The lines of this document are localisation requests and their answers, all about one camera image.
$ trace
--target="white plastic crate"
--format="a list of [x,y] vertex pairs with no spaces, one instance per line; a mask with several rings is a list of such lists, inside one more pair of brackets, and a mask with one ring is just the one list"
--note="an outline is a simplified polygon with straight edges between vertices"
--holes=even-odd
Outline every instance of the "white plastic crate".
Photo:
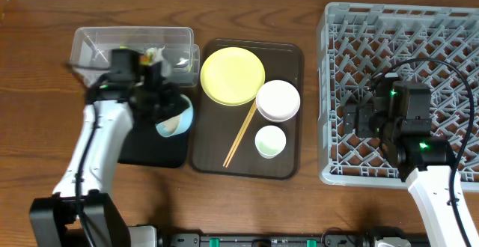
[[[366,103],[369,75],[409,58],[439,58],[467,75],[479,100],[479,10],[390,4],[330,3],[317,26],[320,179],[327,184],[406,188],[376,138],[343,133],[346,103]],[[431,87],[433,134],[459,150],[469,120],[466,90],[454,72],[433,63],[402,66],[403,80]],[[479,113],[460,165],[462,187],[479,191]]]

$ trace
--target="green led indicator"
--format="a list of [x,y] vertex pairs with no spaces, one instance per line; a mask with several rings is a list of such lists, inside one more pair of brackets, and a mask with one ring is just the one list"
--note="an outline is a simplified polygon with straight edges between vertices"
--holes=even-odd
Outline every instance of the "green led indicator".
[[429,145],[425,144],[424,142],[421,142],[421,143],[419,143],[419,147],[421,147],[421,149],[427,149],[429,147]]

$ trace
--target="table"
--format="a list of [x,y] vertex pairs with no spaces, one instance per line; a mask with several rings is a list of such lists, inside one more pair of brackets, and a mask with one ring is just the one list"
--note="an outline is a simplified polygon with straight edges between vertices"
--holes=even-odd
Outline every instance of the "table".
[[[168,233],[320,234],[390,225],[424,233],[404,190],[327,186],[318,177],[316,26],[331,1],[479,7],[479,0],[11,0],[0,28],[0,246],[35,246],[34,198],[51,194],[82,125],[82,89],[61,68],[82,26],[189,26],[215,37],[295,43],[305,54],[301,163],[287,181],[118,165],[113,199],[128,225]],[[466,194],[476,224],[479,195]]]

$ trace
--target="round plate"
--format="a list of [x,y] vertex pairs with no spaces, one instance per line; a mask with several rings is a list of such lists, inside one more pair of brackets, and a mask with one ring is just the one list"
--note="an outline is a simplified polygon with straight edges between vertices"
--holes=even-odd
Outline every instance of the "round plate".
[[226,106],[238,106],[256,97],[264,84],[264,67],[247,49],[224,48],[204,62],[200,80],[204,92],[212,100]]

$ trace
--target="chopsticks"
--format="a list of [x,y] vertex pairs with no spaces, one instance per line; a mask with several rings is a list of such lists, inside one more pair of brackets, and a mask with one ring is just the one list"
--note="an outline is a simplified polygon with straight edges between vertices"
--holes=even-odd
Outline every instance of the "chopsticks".
[[251,108],[249,109],[248,114],[246,115],[245,121],[242,123],[241,128],[239,129],[237,137],[234,139],[233,145],[231,145],[230,152],[226,156],[223,166],[227,168],[230,165],[231,160],[233,159],[234,153],[237,151],[238,145],[241,142],[242,137],[245,135],[246,129],[248,129],[249,122],[253,118],[254,113],[256,112],[256,100],[254,100]]

